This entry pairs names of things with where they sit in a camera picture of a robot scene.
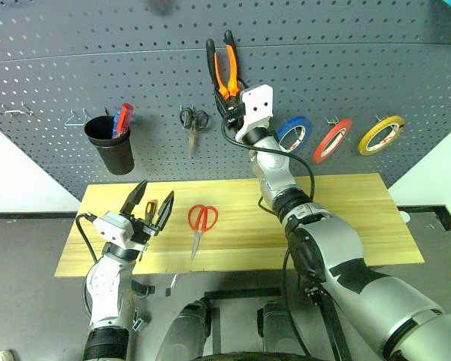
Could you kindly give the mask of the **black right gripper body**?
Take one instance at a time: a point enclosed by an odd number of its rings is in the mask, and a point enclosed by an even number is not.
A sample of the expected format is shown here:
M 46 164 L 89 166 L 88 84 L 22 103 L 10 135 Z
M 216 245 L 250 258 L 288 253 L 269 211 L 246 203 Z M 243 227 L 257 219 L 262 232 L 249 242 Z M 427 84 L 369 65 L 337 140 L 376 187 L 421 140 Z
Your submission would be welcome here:
M 245 104 L 241 100 L 217 102 L 215 99 L 215 102 L 217 110 L 227 127 L 242 127 L 244 125 L 246 111 Z

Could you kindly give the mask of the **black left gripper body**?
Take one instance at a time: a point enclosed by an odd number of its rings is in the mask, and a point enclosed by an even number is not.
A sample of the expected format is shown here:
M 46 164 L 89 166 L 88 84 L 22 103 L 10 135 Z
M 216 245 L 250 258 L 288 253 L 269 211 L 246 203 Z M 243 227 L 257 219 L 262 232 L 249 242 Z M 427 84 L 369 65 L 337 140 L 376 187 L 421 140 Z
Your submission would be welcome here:
M 146 248 L 151 238 L 151 229 L 145 220 L 130 216 L 133 234 L 131 236 L 131 248 Z

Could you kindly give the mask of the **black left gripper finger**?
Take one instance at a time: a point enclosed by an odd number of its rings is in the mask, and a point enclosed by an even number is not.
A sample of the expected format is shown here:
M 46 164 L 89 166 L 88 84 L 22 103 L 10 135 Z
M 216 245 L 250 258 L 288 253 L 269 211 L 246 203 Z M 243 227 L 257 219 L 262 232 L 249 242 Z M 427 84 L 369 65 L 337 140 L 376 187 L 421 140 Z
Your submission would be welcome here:
M 147 188 L 147 180 L 141 181 L 127 196 L 123 206 L 120 209 L 120 214 L 124 217 L 131 217 L 136 205 L 138 205 Z
M 150 226 L 150 228 L 152 229 L 152 236 L 157 236 L 165 228 L 165 225 L 168 222 L 169 217 L 171 216 L 173 204 L 174 191 L 171 191 L 165 198 L 159 209 L 157 222 L 154 225 Z

